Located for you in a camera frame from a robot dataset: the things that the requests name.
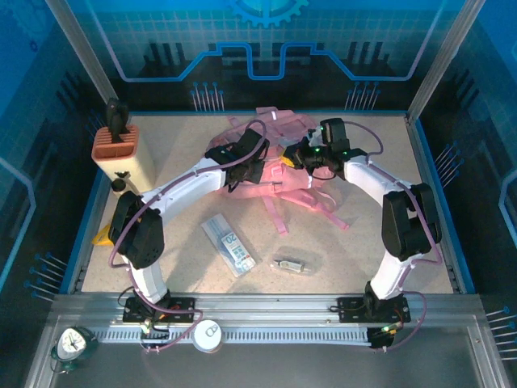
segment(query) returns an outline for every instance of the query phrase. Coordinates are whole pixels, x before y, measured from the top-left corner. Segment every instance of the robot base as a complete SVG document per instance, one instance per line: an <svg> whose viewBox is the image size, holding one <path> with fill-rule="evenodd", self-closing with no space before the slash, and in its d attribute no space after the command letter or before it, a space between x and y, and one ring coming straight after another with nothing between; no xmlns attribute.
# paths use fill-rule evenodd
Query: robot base
<svg viewBox="0 0 517 388"><path fill-rule="evenodd" d="M402 295L383 301L383 303L382 309L372 315L372 312L364 305L363 297L340 297L338 298L338 308L335 311L339 313L340 323L390 324L401 320L403 323L411 322L410 309L407 300Z"/></svg>
<svg viewBox="0 0 517 388"><path fill-rule="evenodd" d="M195 308L193 297L172 297L167 294L159 303L160 307L170 310L191 310ZM192 314L164 314L161 311L150 308L140 297L129 297L124 307L122 322L143 323L147 318L160 323L193 323Z"/></svg>

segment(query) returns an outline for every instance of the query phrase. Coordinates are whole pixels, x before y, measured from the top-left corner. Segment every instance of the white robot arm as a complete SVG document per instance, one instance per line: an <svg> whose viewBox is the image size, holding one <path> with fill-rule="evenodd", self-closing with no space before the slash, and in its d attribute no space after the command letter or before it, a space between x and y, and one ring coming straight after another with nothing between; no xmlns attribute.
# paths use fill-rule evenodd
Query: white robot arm
<svg viewBox="0 0 517 388"><path fill-rule="evenodd" d="M291 167L305 168L310 174L315 168L327 166L340 178L361 188L382 207L381 230L386 251L377 274L367 283L364 295L365 305L371 310L370 316L375 318L375 311L382 310L383 303L401 294L401 283L412 268L413 261L421 258L423 253L431 249L431 246L422 232L418 219L416 221L414 218L409 219L408 210L414 211L414 209L411 208L403 188L383 176L383 170L379 167L373 165L375 168L372 168L372 163L368 162L367 156L362 150L350 149L343 121L339 122L339 120L322 121L320 127L320 131L323 133L322 144L314 145L314 141L310 142L308 138L304 138L300 143L286 149L284 161L287 161ZM333 128L334 135L330 133L325 135L325 126ZM337 138L336 133L339 131L343 134ZM323 152L320 151L321 146L325 148ZM223 171L216 168L225 162L227 160L221 159L221 154L209 151L205 158L202 158L184 175L205 167L215 167L215 169L202 174L194 174L167 192L163 192L159 200L150 205L143 214L140 223L132 227L132 233L128 234L120 246L119 253L123 256L124 261L130 264L136 285L147 301L157 304L168 295L158 263L158 258L163 252L162 226L210 192L223 188L225 185L231 187L232 184L238 184L244 179L256 183L260 180L262 168L261 161L257 158L245 168L237 165L237 170ZM438 242L441 234L429 186L424 183L414 186L401 180L398 183L402 183L418 198L418 204L426 215L427 223L434 231L435 241ZM142 198L131 192L125 193L120 198L113 217L110 239L116 241L124 223L132 213L135 213L139 207L157 194L159 195L168 185L167 183L151 192L144 193Z"/></svg>
<svg viewBox="0 0 517 388"><path fill-rule="evenodd" d="M193 168L186 171L184 175L211 166L218 166L218 163L212 159L202 158ZM141 198L142 203L147 203L168 184L169 183L166 183L150 192L145 192ZM219 190L224 187L225 184L226 172L223 170L217 169L204 172L200 175L194 175L178 183L169 191L164 192L161 198L154 202L150 208L159 212L162 217L163 225L166 225L170 220L194 204L201 197L206 196L210 192ZM146 268L135 269L127 257L123 256L123 260L131 265L132 276L137 283L137 287L148 301L157 303L167 294L167 286L165 281L163 281L162 270L160 269L158 261L155 261Z"/></svg>

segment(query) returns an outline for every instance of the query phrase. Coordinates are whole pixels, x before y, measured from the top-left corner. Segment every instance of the yellow object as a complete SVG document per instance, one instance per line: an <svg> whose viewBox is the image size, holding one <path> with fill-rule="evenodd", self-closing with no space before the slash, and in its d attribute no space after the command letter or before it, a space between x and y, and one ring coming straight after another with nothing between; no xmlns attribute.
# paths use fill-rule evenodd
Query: yellow object
<svg viewBox="0 0 517 388"><path fill-rule="evenodd" d="M91 243L94 244L94 245L99 245L99 246L112 247L113 246L113 242L111 242L111 240L107 236L107 234L110 231L110 226L111 226L111 220L107 223L106 226L104 226L97 233L97 235L94 237L94 239L91 240Z"/></svg>
<svg viewBox="0 0 517 388"><path fill-rule="evenodd" d="M284 156L284 153L282 153L280 155L280 160L282 161L283 164L285 164L287 167L291 167L291 168L294 168L294 163L291 161L291 159L289 158L286 158Z"/></svg>

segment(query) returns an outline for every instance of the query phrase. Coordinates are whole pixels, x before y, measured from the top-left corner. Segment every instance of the small box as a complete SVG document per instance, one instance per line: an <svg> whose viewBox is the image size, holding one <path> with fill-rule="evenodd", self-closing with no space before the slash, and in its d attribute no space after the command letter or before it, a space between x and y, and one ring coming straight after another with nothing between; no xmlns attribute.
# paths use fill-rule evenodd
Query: small box
<svg viewBox="0 0 517 388"><path fill-rule="evenodd" d="M217 214L201 226L235 277L245 274L255 266L255 260L222 214Z"/></svg>
<svg viewBox="0 0 517 388"><path fill-rule="evenodd" d="M156 171L147 145L136 125L126 126L129 133L121 133L124 142L112 143L107 127L97 131L91 158L114 181L123 179L138 193L154 189Z"/></svg>

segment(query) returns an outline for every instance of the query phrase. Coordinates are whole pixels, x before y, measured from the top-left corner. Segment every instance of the pink backpack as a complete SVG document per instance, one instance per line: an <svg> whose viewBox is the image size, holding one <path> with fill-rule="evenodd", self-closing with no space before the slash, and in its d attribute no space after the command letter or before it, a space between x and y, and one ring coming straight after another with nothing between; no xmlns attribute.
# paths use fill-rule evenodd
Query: pink backpack
<svg viewBox="0 0 517 388"><path fill-rule="evenodd" d="M266 209L275 223L280 234L288 233L282 218L276 212L272 197L289 200L295 204L316 210L324 214L339 228L346 230L348 224L332 214L336 206L335 200L318 190L325 181L314 179L306 170L295 170L288 167L280 160L284 147L299 142L307 135L309 129L316 128L317 124L307 115L296 114L293 111L279 111L275 107L257 108L257 119L266 124L266 137L269 140L269 150L265 160L262 178L259 184L241 182L235 190L228 192L228 188L222 188L221 194L230 198L252 198L261 196ZM246 129L247 122L241 124L236 117L228 118L233 126L223 133L215 136L208 145L208 149L215 146L222 146L237 141ZM251 125L251 128L262 133L263 128L259 123ZM330 178L332 172L327 167L318 168L314 171L318 178ZM330 200L333 205L329 208L322 203L309 189L313 188L318 195Z"/></svg>

